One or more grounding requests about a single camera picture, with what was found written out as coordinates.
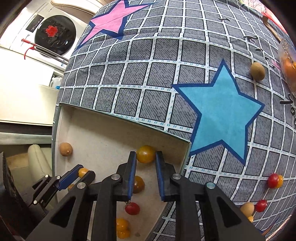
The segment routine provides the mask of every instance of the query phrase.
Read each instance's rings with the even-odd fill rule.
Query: screw
[[[174,173],[173,179],[179,180],[179,179],[181,179],[181,175],[179,173]]]
[[[85,183],[78,183],[77,184],[77,188],[79,188],[79,189],[83,189],[83,188],[85,188]]]
[[[214,189],[215,186],[216,186],[215,183],[211,183],[211,182],[207,183],[207,188],[208,189]]]
[[[115,173],[115,174],[113,174],[113,175],[111,176],[111,178],[112,178],[113,180],[118,180],[118,179],[120,178],[120,175],[117,174],[117,173]]]

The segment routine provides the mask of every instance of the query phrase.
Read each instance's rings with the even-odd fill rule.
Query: pink star
[[[87,41],[97,33],[103,32],[117,39],[122,39],[127,16],[137,12],[154,3],[129,6],[127,0],[119,0],[109,12],[94,17],[89,22],[92,27],[88,35],[83,39],[78,48],[82,47]]]

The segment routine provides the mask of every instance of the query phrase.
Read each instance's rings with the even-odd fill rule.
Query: open box
[[[69,104],[60,104],[58,115],[53,132],[53,175],[63,175],[82,164],[96,173],[95,183],[101,182],[116,173],[120,164],[127,162],[130,151],[143,145],[161,150],[165,161],[173,164],[176,172],[184,169],[184,160],[188,158],[191,147],[187,140],[115,115]],[[69,157],[59,152],[59,145],[63,142],[73,147],[73,154]],[[128,215],[124,210],[125,203],[117,202],[117,217],[130,223],[131,236],[126,241],[144,241],[154,230],[167,204],[159,196],[155,162],[137,162],[136,175],[145,182],[145,189],[131,198],[140,206],[140,213]],[[58,192],[58,201],[66,194],[67,190]]]

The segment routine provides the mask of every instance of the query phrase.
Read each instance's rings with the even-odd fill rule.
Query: gray checkered tablecloth
[[[103,6],[96,16],[117,2]],[[296,107],[280,104],[290,91],[274,66],[279,63],[278,42],[261,14],[236,0],[130,0],[129,5],[153,2],[128,16],[122,39],[100,32],[73,52],[57,103],[108,112],[190,139],[197,114],[171,85],[211,83],[224,59],[240,91],[265,104],[248,128],[246,165],[219,145],[190,156],[183,174],[193,182],[217,183],[238,206],[266,199],[268,207],[254,215],[253,224],[265,230],[277,220],[270,235],[296,204],[291,114]],[[90,30],[88,26],[80,43]],[[254,61],[266,70],[259,83],[249,74]],[[274,172],[284,176],[283,187],[268,189],[267,178]],[[171,203],[149,240],[173,241],[175,217]]]

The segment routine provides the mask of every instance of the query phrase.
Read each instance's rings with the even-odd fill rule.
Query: red flower
[[[57,27],[49,25],[45,31],[48,37],[54,37],[57,33]]]

